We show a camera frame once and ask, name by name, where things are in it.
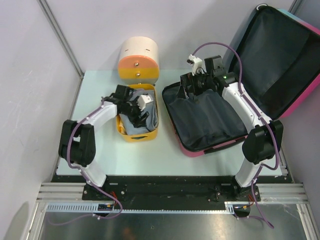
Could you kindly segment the grey blue cloth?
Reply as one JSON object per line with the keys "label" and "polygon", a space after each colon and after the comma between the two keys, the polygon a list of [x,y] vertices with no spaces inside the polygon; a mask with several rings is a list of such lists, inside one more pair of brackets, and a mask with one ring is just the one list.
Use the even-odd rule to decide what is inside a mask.
{"label": "grey blue cloth", "polygon": [[146,134],[154,131],[158,127],[158,114],[156,107],[156,97],[155,92],[153,90],[145,90],[142,88],[137,88],[133,90],[133,93],[130,95],[131,101],[134,101],[136,97],[140,95],[149,95],[152,98],[152,102],[148,103],[145,109],[140,113],[142,116],[145,113],[148,113],[148,117],[146,118],[145,125],[141,127],[134,127],[134,125],[130,122],[127,115],[120,114],[120,119],[124,125],[124,129],[127,135],[140,135]]}

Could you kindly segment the yellow cloth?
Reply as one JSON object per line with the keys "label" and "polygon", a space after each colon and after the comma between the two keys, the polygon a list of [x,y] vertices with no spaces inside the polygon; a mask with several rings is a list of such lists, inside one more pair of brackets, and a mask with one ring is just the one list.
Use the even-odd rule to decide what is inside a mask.
{"label": "yellow cloth", "polygon": [[127,132],[126,132],[126,129],[125,129],[125,126],[122,122],[122,119],[120,116],[117,116],[117,119],[116,119],[116,126],[117,126],[117,130],[120,134],[122,135],[126,135]]}

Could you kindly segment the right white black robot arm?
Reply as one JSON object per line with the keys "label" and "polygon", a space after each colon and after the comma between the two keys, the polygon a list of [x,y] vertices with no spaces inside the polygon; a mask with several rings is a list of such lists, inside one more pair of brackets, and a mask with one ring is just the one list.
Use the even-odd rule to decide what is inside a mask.
{"label": "right white black robot arm", "polygon": [[233,108],[247,130],[248,135],[242,144],[244,160],[230,188],[231,196],[242,201],[253,189],[262,168],[267,167],[266,160],[275,158],[275,166],[268,169],[278,168],[284,127],[280,121],[268,117],[245,92],[241,74],[226,72],[221,56],[204,60],[206,72],[201,72],[203,61],[193,54],[189,55],[187,62],[192,71],[180,76],[177,97],[189,99],[212,90]]}

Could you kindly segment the pink and teal children's suitcase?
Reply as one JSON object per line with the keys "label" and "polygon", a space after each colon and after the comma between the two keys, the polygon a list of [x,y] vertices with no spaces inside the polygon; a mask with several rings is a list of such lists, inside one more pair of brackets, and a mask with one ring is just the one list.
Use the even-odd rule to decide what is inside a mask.
{"label": "pink and teal children's suitcase", "polygon": [[[272,120],[286,117],[320,82],[320,31],[286,10],[263,5],[230,61],[242,89]],[[178,97],[179,82],[166,86],[162,99],[181,151],[188,157],[224,150],[242,142],[247,130],[218,93],[207,90]]]}

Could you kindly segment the round pastel drawer cabinet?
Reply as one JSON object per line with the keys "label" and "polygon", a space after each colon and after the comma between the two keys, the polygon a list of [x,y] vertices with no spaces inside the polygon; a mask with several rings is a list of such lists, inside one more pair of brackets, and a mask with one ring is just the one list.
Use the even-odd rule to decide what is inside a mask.
{"label": "round pastel drawer cabinet", "polygon": [[160,75],[159,48],[149,37],[133,36],[121,46],[117,64],[119,78],[127,85],[154,85]]}

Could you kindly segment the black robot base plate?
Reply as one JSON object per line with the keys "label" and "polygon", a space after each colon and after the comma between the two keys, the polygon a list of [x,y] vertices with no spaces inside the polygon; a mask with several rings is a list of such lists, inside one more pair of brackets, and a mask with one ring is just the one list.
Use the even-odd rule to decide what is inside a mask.
{"label": "black robot base plate", "polygon": [[202,209],[224,201],[261,200],[257,185],[240,188],[232,176],[108,175],[100,187],[124,209]]}

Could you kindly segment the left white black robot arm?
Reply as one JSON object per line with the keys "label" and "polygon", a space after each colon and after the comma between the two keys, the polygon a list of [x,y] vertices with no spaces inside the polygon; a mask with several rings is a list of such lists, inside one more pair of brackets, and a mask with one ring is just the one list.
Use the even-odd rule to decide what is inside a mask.
{"label": "left white black robot arm", "polygon": [[146,108],[155,102],[150,93],[118,85],[115,92],[101,99],[98,108],[81,120],[64,121],[58,155],[71,169],[76,169],[93,186],[93,194],[100,200],[110,196],[111,188],[105,184],[106,174],[99,167],[96,157],[95,133],[105,123],[122,114],[134,127],[145,127],[149,112]]}

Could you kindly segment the yellow plastic basket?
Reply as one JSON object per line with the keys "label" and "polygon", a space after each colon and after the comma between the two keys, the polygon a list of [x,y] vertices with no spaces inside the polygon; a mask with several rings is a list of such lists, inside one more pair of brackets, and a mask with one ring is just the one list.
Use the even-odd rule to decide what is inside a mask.
{"label": "yellow plastic basket", "polygon": [[120,134],[117,130],[117,132],[123,137],[123,139],[126,142],[129,143],[135,143],[135,142],[143,142],[143,141],[151,141],[157,137],[158,134],[158,127],[159,127],[159,111],[158,111],[158,98],[157,98],[157,92],[155,87],[152,84],[149,83],[139,83],[139,84],[130,84],[130,88],[133,89],[143,89],[146,91],[153,91],[154,99],[155,99],[155,116],[157,118],[157,125],[153,131],[149,131],[147,133],[141,133],[141,134],[133,134],[133,135],[124,135]]}

